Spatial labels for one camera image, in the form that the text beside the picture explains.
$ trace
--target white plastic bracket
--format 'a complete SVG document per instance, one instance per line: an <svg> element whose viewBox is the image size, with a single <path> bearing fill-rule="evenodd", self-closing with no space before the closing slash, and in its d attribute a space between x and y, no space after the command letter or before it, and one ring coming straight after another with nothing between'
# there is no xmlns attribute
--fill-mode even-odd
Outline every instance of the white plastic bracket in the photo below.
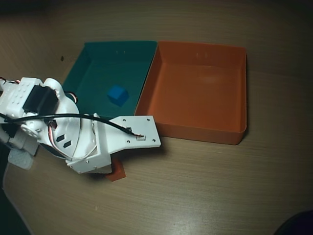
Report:
<svg viewBox="0 0 313 235"><path fill-rule="evenodd" d="M152 116L123 116L111 122L131 128L138 138L107 124L93 121L96 136L96 149L86 158L66 160L67 165L78 173L94 172L96 169L111 165L111 154L123 149L153 148L161 145L157 128Z"/></svg>
<svg viewBox="0 0 313 235"><path fill-rule="evenodd" d="M143 135L138 138L120 130L105 125L108 152L110 154L131 148L154 148L161 145L153 116L120 116L110 120L120 126L131 128L135 134Z"/></svg>

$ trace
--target black cable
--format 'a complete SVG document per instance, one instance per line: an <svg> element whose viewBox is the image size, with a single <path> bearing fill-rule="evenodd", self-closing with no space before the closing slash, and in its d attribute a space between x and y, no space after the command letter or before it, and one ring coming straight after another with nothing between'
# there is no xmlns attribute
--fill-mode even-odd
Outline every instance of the black cable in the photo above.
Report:
<svg viewBox="0 0 313 235"><path fill-rule="evenodd" d="M131 130L117 125L111 121L105 120L104 118L99 118L99 117L94 117L90 115L84 115L84 114L49 114L49 115L36 115L36 116L28 116L28 117L21 117L18 119L11 119L7 115L4 115L0 113L0 117L4 118L4 121L7 123L18 123L18 122L23 122L23 121L29 121L29 120L36 120L36 119L52 119L52 118L84 118L84 119L89 119L89 120L95 120L98 122L102 122L104 124L110 125L112 127L115 127L116 129L119 129L122 132L125 132L126 134L133 135L133 136L140 136L136 135L133 133Z"/></svg>

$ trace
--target red object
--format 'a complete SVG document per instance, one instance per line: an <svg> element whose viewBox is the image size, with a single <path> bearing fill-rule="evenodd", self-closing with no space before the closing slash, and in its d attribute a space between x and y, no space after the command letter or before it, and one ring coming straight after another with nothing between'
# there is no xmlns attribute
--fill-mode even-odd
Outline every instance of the red object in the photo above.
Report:
<svg viewBox="0 0 313 235"><path fill-rule="evenodd" d="M124 167L119 159L112 159L112 173L107 174L106 178L110 181L120 180L126 177Z"/></svg>

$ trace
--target small white connector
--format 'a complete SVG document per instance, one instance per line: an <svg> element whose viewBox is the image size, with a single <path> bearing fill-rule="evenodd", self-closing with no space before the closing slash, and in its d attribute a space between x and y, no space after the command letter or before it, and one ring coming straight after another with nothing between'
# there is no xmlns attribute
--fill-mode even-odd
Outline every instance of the small white connector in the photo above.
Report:
<svg viewBox="0 0 313 235"><path fill-rule="evenodd" d="M146 136L136 136L137 141L145 141Z"/></svg>

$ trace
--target orange box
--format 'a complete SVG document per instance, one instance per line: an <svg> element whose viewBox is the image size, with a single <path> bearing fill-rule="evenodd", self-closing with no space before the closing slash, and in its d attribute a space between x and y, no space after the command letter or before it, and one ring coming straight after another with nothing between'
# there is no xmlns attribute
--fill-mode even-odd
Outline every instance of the orange box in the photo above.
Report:
<svg viewBox="0 0 313 235"><path fill-rule="evenodd" d="M246 130L246 49L159 42L136 115L160 135L238 144Z"/></svg>

